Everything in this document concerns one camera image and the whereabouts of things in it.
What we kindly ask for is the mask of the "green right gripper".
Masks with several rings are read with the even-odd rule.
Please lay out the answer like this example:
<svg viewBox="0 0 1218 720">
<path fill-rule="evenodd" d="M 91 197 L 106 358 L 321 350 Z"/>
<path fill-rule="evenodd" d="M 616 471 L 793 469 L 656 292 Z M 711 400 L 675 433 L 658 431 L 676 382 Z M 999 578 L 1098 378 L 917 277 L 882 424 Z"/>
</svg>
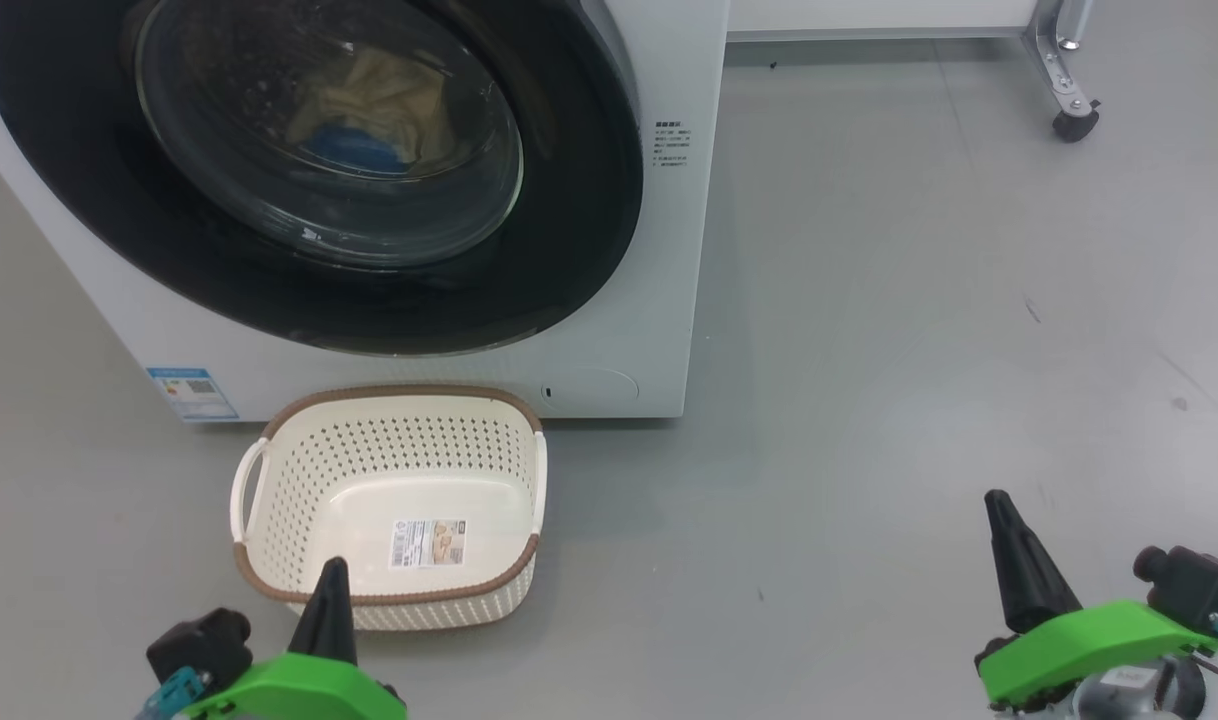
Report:
<svg viewBox="0 0 1218 720">
<path fill-rule="evenodd" d="M 1136 601 L 1080 610 L 1010 493 L 989 489 L 984 506 L 1002 615 L 1017 634 L 990 642 L 974 659 L 991 711 L 1202 711 L 1200 662 L 1217 655 L 1218 637 L 1192 632 Z"/>
</svg>

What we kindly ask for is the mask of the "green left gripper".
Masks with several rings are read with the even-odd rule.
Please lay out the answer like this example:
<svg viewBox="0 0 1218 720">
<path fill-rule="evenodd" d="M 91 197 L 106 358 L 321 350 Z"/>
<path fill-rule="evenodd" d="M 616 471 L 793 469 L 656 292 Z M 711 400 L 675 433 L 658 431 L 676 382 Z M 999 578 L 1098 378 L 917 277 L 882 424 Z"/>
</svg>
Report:
<svg viewBox="0 0 1218 720">
<path fill-rule="evenodd" d="M 347 560 L 322 566 L 286 651 L 248 666 L 229 688 L 181 714 L 189 720 L 408 720 L 404 701 L 354 665 Z"/>
</svg>

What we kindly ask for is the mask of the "washing machine door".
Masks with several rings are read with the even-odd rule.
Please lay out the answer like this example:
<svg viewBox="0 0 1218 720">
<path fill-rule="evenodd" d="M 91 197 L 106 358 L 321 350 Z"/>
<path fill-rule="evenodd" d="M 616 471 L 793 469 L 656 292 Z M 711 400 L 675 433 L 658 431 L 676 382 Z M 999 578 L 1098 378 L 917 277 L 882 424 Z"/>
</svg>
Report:
<svg viewBox="0 0 1218 720">
<path fill-rule="evenodd" d="M 445 76 L 457 160 L 362 174 L 284 140 L 298 82 L 363 46 Z M 117 258 L 343 355 L 546 331 L 618 269 L 644 192 L 600 0 L 0 0 L 0 119 Z"/>
</svg>

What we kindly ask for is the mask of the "white front-load washing machine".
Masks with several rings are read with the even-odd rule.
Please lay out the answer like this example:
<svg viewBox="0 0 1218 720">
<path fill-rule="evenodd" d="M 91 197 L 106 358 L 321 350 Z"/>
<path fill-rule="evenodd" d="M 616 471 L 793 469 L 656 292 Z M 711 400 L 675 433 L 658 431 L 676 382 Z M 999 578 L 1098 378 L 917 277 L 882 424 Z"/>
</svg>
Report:
<svg viewBox="0 0 1218 720">
<path fill-rule="evenodd" d="M 141 365 L 203 368 L 239 422 L 269 422 L 326 389 L 501 389 L 544 418 L 676 418 L 685 411 L 711 154 L 731 0 L 600 0 L 621 37 L 644 160 L 637 225 L 621 263 L 594 296 L 546 331 L 464 355 L 386 356 L 298 345 L 178 297 L 62 210 L 7 140 L 0 174 L 104 319 Z M 609 414 L 546 404 L 541 384 L 563 365 L 600 365 L 638 386 Z"/>
</svg>

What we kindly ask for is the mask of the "paper label inside basket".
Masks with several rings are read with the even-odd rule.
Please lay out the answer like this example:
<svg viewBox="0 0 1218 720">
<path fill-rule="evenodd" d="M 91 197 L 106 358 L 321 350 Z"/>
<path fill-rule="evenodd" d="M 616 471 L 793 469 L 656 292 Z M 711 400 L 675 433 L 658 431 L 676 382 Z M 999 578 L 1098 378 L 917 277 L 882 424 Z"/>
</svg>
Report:
<svg viewBox="0 0 1218 720">
<path fill-rule="evenodd" d="M 466 559 L 469 524 L 462 519 L 400 519 L 391 529 L 389 566 L 457 568 Z"/>
</svg>

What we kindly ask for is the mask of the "cream perforated laundry basket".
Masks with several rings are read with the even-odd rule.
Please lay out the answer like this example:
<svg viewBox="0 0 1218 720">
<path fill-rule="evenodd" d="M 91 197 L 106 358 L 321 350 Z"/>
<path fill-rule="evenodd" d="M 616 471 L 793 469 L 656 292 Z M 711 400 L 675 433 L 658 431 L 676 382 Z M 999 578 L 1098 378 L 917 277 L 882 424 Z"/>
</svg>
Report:
<svg viewBox="0 0 1218 720">
<path fill-rule="evenodd" d="M 238 569 L 303 612 L 326 560 L 350 568 L 362 632 L 498 623 L 533 584 L 548 499 L 540 418 L 487 387 L 375 386 L 311 395 L 245 451 L 229 521 Z M 400 519 L 469 524 L 464 564 L 389 566 Z"/>
</svg>

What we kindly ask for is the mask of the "blue energy label sticker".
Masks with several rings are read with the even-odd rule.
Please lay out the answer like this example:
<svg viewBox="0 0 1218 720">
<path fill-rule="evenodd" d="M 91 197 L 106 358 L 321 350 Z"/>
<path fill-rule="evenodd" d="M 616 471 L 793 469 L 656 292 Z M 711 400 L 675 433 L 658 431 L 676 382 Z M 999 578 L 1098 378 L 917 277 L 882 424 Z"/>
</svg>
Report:
<svg viewBox="0 0 1218 720">
<path fill-rule="evenodd" d="M 189 423 L 239 422 L 240 415 L 208 370 L 152 365 L 149 379 L 160 389 L 175 415 Z"/>
</svg>

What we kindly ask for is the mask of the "metal stand leg with caster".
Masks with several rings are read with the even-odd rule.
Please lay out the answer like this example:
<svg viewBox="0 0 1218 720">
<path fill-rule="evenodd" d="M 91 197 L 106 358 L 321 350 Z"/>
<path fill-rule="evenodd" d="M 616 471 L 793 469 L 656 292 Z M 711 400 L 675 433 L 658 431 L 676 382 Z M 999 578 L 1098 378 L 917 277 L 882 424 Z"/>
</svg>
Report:
<svg viewBox="0 0 1218 720">
<path fill-rule="evenodd" d="M 1083 45 L 1086 22 L 1094 0 L 1035 0 L 1022 45 L 1043 69 L 1045 83 L 1060 111 L 1052 119 L 1054 136 L 1062 143 L 1080 143 L 1101 119 L 1097 100 L 1083 90 L 1072 77 L 1067 54 Z"/>
</svg>

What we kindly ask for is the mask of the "white partition panel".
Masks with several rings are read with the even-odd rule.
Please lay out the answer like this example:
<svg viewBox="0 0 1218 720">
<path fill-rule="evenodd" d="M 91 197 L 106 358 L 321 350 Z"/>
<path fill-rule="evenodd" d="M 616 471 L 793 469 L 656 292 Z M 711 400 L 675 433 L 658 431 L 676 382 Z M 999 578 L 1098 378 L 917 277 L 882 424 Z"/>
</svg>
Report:
<svg viewBox="0 0 1218 720">
<path fill-rule="evenodd" d="M 731 0 L 727 41 L 1019 35 L 1037 0 Z"/>
</svg>

